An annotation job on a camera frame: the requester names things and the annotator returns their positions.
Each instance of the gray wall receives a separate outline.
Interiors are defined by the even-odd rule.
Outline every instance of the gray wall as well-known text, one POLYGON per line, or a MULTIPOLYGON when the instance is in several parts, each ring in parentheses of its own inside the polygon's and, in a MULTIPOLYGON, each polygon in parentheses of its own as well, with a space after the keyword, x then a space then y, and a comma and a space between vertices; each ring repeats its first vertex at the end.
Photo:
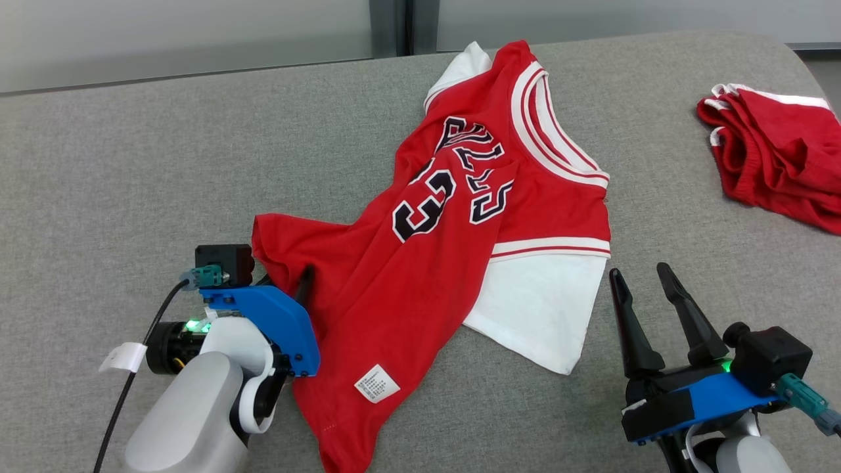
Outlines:
POLYGON ((0 0, 0 92, 370 56, 368 0, 0 0))
POLYGON ((674 29, 736 29, 785 43, 841 42, 841 0, 441 0, 438 50, 674 29))

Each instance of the black cable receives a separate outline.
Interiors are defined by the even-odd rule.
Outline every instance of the black cable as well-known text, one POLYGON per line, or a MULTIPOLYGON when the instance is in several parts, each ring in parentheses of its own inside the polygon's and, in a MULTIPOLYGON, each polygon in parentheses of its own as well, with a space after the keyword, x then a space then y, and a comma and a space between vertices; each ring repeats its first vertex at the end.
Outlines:
MULTIPOLYGON (((143 337, 143 344, 149 344, 149 338, 152 336, 152 332, 155 330, 155 326, 157 326, 158 322, 161 321, 161 317, 163 317, 163 313, 167 310, 169 303, 172 302, 172 299, 175 297, 175 294, 181 290, 182 287, 186 286, 189 283, 186 279, 182 280, 178 284, 175 284, 175 287, 169 291, 167 298, 163 300, 161 304, 161 308, 158 309, 158 312, 155 314, 155 319, 152 320, 152 324, 149 326, 149 331, 146 332, 146 336, 143 337)), ((108 422, 108 428, 105 429, 105 436, 103 437, 103 443, 99 447, 99 455, 97 455, 97 463, 93 466, 93 473, 99 473, 99 471, 103 467, 103 460, 105 460, 105 451, 108 449, 108 442, 111 440, 111 434, 114 433, 114 426, 117 425, 117 417, 119 417, 119 412, 123 409, 123 404, 125 403, 125 398, 129 394, 129 389, 131 389, 131 383, 135 381, 135 376, 137 374, 132 371, 129 373, 129 377, 125 380, 125 385, 123 386, 123 392, 119 393, 119 399, 117 400, 117 405, 114 406, 114 413, 111 414, 111 421, 108 422)))

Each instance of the red jersey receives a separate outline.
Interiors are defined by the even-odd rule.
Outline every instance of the red jersey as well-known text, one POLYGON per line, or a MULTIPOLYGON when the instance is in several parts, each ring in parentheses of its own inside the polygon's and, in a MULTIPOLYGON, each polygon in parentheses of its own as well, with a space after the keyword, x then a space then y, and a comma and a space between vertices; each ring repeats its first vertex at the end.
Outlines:
POLYGON ((315 267, 321 367, 294 394, 328 471, 367 469, 379 429, 462 322, 569 372, 609 256, 608 176, 561 131, 525 42, 493 66, 469 46, 426 108, 356 223, 255 221, 278 287, 315 267))

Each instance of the cable connector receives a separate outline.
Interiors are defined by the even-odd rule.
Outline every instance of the cable connector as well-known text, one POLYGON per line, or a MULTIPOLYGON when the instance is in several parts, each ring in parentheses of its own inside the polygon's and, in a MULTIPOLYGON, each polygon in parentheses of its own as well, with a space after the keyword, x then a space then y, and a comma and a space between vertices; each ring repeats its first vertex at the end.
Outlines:
POLYGON ((777 381, 775 391, 785 402, 805 412, 824 435, 833 435, 841 428, 841 414, 830 409, 826 399, 792 373, 777 381))
POLYGON ((230 274, 222 271, 218 264, 209 264, 201 268, 193 268, 185 271, 179 280, 187 281, 183 290, 196 290, 203 287, 219 286, 230 279, 230 274))

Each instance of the care label on jersey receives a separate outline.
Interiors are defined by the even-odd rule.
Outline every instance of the care label on jersey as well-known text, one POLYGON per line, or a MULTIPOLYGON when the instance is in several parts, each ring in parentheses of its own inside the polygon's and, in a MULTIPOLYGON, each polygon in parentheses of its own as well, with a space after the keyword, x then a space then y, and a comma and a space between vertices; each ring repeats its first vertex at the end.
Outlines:
POLYGON ((363 396, 374 404, 400 391, 400 386, 378 364, 375 364, 370 371, 357 381, 356 387, 363 396))

